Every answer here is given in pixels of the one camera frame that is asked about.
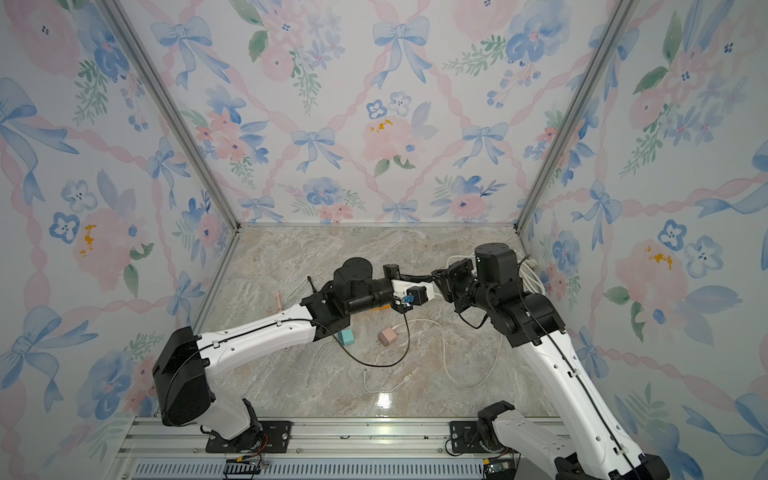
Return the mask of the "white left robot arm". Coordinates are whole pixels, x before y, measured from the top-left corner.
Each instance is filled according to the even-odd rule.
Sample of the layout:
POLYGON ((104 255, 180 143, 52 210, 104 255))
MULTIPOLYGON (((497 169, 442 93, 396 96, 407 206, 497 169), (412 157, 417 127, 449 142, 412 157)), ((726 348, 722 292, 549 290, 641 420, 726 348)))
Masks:
POLYGON ((402 312, 420 288, 388 265, 380 279, 360 257, 344 262, 322 288, 278 313, 230 330, 197 334, 174 331, 152 368, 159 416, 168 427, 197 423, 231 441, 255 434, 260 424, 251 403, 218 392, 229 371, 272 353, 334 338, 352 315, 391 306, 402 312))

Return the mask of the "teal charger adapter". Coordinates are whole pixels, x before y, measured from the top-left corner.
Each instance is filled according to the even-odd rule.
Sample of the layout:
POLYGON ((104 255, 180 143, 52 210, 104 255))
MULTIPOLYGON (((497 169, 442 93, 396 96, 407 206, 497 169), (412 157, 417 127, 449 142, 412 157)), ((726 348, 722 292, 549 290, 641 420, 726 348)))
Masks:
POLYGON ((344 347, 350 346, 355 342, 355 336, 351 329, 344 329, 336 334, 340 344, 344 347))

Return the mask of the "pink charger adapter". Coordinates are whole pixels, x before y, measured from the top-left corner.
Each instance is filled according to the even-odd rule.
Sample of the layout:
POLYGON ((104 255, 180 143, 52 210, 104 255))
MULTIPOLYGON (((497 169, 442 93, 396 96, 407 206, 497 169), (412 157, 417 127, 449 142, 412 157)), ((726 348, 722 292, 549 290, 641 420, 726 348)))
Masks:
POLYGON ((385 328, 378 333, 378 340, 384 346, 392 345, 398 339, 398 335, 391 327, 385 328))

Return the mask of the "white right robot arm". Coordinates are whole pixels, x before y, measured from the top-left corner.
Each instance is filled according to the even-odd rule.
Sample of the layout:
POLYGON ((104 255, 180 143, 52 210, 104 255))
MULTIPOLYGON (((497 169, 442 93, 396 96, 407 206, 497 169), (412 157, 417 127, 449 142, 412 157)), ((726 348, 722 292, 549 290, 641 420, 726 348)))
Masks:
POLYGON ((644 452, 612 414, 584 371, 549 298, 525 290, 516 253, 506 244, 478 246, 472 259, 435 270, 444 300, 485 318, 538 376, 569 438, 526 419, 506 401, 480 410, 477 429, 492 450, 508 448, 552 479, 668 479, 663 459, 644 452))

